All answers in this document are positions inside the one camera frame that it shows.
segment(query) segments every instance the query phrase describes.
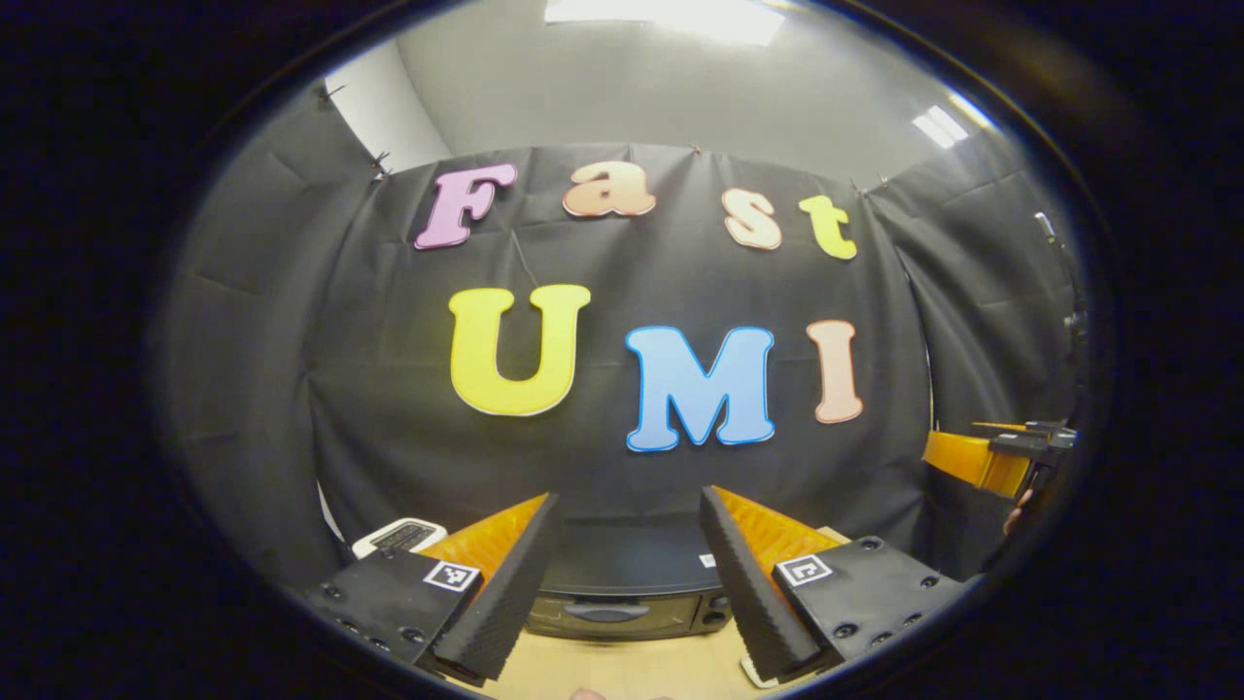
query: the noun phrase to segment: white wall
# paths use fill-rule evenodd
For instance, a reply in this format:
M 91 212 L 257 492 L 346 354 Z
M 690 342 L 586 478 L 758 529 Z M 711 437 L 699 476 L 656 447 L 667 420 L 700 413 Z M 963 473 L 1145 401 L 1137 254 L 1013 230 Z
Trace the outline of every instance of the white wall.
M 396 41 L 386 41 L 328 73 L 332 101 L 372 153 L 391 154 L 386 169 L 399 172 L 450 155 L 437 126 L 411 85 Z
M 653 24 L 546 25 L 545 2 L 463 2 L 397 39 L 455 154 L 695 144 L 867 189 L 939 150 L 912 118 L 934 103 L 954 113 L 897 48 L 825 12 L 785 11 L 761 47 Z

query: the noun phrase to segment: white label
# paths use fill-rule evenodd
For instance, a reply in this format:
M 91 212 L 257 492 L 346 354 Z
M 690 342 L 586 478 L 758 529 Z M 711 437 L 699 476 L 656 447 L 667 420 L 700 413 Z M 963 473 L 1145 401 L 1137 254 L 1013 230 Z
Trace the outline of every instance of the white label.
M 466 587 L 470 586 L 470 582 L 476 576 L 479 576 L 479 569 L 476 568 L 440 562 L 428 576 L 423 577 L 423 582 L 462 593 L 466 591 Z
M 826 567 L 825 563 L 816 557 L 816 555 L 809 555 L 807 557 L 782 562 L 778 564 L 778 568 L 781 571 L 781 576 L 790 582 L 791 588 L 804 586 L 805 583 L 825 578 L 833 573 L 833 569 Z

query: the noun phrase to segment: white device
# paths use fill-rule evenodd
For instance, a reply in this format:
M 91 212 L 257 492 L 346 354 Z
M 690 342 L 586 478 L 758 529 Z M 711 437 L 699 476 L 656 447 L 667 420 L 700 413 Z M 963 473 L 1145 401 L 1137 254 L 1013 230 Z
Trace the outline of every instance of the white device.
M 445 528 L 437 523 L 418 518 L 401 518 L 360 540 L 351 550 L 360 560 L 382 547 L 418 552 L 429 545 L 440 542 L 447 535 Z

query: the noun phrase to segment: pink letter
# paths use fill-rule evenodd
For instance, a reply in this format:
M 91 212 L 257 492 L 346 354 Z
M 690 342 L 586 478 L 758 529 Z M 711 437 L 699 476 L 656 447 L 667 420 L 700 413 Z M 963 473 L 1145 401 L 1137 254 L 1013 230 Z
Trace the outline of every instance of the pink letter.
M 438 177 L 437 201 L 432 205 L 428 228 L 414 237 L 414 246 L 443 247 L 466 240 L 470 229 L 462 223 L 463 213 L 470 209 L 470 218 L 476 221 L 483 219 L 488 208 L 493 205 L 493 194 L 496 193 L 493 183 L 510 185 L 518 177 L 519 169 L 511 163 L 458 170 Z M 471 185 L 480 180 L 484 182 L 471 190 Z
M 821 405 L 816 420 L 822 424 L 850 421 L 863 413 L 863 402 L 855 395 L 851 369 L 851 338 L 855 326 L 846 321 L 816 321 L 807 336 L 821 354 Z

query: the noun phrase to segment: table surface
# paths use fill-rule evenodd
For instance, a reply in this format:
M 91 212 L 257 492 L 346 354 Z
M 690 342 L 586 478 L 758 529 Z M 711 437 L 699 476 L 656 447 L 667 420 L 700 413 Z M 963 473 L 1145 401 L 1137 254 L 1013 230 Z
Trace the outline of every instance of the table surface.
M 830 528 L 821 532 L 848 541 Z M 733 619 L 710 634 L 646 642 L 583 642 L 522 630 L 500 680 L 473 690 L 498 700 L 570 700 L 580 688 L 606 700 L 735 700 L 773 693 L 748 679 L 741 665 L 746 653 Z

